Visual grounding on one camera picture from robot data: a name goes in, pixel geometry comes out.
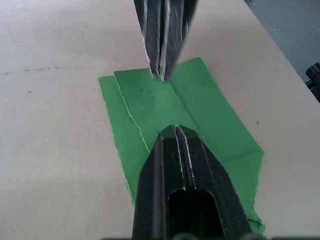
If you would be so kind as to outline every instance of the green paper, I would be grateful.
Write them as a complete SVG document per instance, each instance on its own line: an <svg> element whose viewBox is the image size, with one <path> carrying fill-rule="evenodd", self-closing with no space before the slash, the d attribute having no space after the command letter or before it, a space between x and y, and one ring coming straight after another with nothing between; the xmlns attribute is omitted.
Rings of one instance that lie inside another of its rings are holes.
<svg viewBox="0 0 320 240"><path fill-rule="evenodd" d="M254 211L262 149L242 124L201 58L176 67L170 82L149 69L99 78L127 188L135 203L140 170L161 130L183 125L198 132L228 171L252 230L264 225Z"/></svg>

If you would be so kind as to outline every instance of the dark object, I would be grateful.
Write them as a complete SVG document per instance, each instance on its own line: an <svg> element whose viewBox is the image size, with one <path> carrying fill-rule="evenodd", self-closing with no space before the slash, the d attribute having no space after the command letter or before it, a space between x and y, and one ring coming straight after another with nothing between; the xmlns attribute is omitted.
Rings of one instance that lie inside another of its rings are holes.
<svg viewBox="0 0 320 240"><path fill-rule="evenodd" d="M309 67L305 74L310 79L305 84L320 102L320 62Z"/></svg>
<svg viewBox="0 0 320 240"><path fill-rule="evenodd" d="M174 70L198 0L134 0L145 51L154 78Z"/></svg>
<svg viewBox="0 0 320 240"><path fill-rule="evenodd" d="M228 173L197 133L164 129L140 172L132 238L232 240L251 232Z"/></svg>

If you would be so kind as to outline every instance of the tabletop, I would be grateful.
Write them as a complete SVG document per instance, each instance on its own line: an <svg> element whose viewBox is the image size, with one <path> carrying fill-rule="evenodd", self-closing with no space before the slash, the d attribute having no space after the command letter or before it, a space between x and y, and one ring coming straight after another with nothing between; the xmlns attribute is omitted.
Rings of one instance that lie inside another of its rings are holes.
<svg viewBox="0 0 320 240"><path fill-rule="evenodd" d="M97 78L148 67L133 0L0 0L0 236L130 237L134 208ZM264 150L265 235L320 235L320 105L243 0L200 0L201 57Z"/></svg>

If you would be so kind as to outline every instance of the white table surface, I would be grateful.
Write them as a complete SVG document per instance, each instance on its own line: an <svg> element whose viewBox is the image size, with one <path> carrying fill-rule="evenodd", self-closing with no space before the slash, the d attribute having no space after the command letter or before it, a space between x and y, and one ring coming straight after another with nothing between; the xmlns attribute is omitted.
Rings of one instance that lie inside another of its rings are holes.
<svg viewBox="0 0 320 240"><path fill-rule="evenodd" d="M198 56L265 151L266 236L320 235L320 104L242 0L199 1ZM0 0L1 239L131 235L97 78L145 67L133 0Z"/></svg>

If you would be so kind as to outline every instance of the folded green paper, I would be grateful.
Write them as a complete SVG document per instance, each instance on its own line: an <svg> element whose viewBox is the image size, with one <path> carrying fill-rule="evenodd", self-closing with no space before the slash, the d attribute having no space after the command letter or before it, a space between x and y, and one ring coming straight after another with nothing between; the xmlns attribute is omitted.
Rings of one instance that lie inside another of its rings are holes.
<svg viewBox="0 0 320 240"><path fill-rule="evenodd" d="M183 125L198 132L228 171L252 230L263 233L254 211L263 151L201 58L179 64L169 83L155 81L149 69L117 71L99 83L133 204L140 170L159 132Z"/></svg>

